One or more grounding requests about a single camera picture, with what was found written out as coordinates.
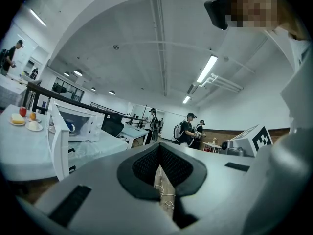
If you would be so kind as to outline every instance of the man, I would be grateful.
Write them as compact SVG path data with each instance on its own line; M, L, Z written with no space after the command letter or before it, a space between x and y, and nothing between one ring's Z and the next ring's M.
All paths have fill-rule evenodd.
M196 126L196 131L199 133L203 133L203 125L205 125L204 120L200 120L200 122ZM198 150L200 146L200 142L201 142L201 138L195 138L192 144L192 148Z
M163 124L164 124L164 120L163 120L163 118L162 118L161 121L160 121L160 126L159 126L159 128L158 128L158 132L159 132L159 133L161 132L161 130L162 130L162 128L163 128Z
M5 55L4 57L4 63L3 63L3 66L2 66L2 69L1 69L1 74L3 76L6 76L8 71L9 71L9 68L10 66L12 68L15 68L15 63L12 61L13 59L13 56L14 56L14 52L16 49L20 49L21 47L23 47L23 41L22 40L19 40L15 46L13 46L12 48L9 49L8 53Z
M146 144L150 144L150 140L152 137L152 129L151 129L151 121L152 119L157 117L157 111L155 110L155 108L152 108L149 112L151 112L151 114L149 115L148 119L147 119L147 123L145 125L145 130L148 131L148 136L147 136L147 140L146 140Z
M36 79L38 75L38 68L33 69L33 71L31 72L31 75L29 76L31 79Z
M199 137L199 134L192 133L191 122L194 120L194 118L197 118L195 114L192 112L188 113L187 121L184 121L181 125L181 137L179 139L181 146L189 147L193 142L192 138Z

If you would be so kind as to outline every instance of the bread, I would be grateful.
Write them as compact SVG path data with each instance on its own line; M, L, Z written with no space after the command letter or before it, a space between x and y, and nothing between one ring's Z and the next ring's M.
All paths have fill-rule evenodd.
M13 124L24 124L25 120L21 116L21 114L12 113L12 115L11 115L11 123L13 123Z

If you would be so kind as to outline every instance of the brick wall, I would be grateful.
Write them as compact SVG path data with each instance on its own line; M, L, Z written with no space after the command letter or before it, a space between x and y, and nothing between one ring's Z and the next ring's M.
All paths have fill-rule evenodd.
M289 133L289 128L286 129L277 129L277 130L268 130L273 143L275 143L281 136ZM229 140L239 135L243 131L220 131L220 130L207 130L204 129L203 132L206 134L206 137L202 140L199 149L203 150L203 142L213 142L213 138L217 138L215 144L221 146L222 142L225 140Z

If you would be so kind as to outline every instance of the chair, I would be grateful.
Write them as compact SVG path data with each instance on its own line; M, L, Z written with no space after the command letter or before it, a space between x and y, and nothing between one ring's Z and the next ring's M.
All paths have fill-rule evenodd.
M106 118L102 124L102 130L114 137L123 130L124 125L121 123L122 117L117 113L110 114L110 118Z

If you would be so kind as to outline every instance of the red apple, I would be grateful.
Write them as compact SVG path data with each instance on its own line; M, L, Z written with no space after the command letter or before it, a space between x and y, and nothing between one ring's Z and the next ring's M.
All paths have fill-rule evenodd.
M26 116L26 112L27 112L26 108L21 106L19 113L21 114L22 117Z

